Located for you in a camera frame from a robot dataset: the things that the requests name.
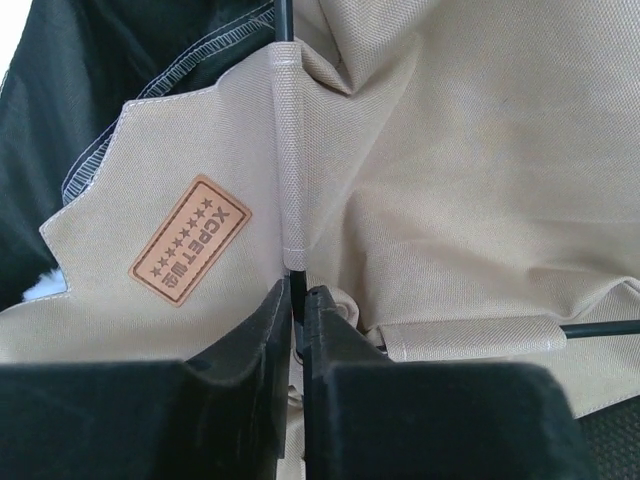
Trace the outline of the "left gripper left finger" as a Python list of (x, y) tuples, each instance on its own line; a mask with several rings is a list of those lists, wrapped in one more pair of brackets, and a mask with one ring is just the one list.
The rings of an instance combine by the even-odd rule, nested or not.
[(272, 479), (283, 457), (291, 293), (189, 360), (1, 370), (5, 479)]

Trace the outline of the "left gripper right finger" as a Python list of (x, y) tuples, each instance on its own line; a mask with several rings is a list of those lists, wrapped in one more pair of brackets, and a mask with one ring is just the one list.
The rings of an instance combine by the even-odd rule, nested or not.
[(395, 362), (306, 298), (306, 475), (310, 479), (586, 479), (590, 457), (564, 392), (512, 362)]

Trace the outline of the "beige black pet tent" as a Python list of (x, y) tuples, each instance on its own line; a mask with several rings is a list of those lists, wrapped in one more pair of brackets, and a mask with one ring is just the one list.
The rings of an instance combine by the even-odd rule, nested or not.
[[(32, 3), (1, 370), (186, 361), (305, 271), (392, 361), (547, 370), (586, 479), (637, 478), (639, 335), (560, 326), (639, 320), (638, 3), (292, 2), (292, 42), (274, 1)], [(272, 479), (310, 479), (291, 319)]]

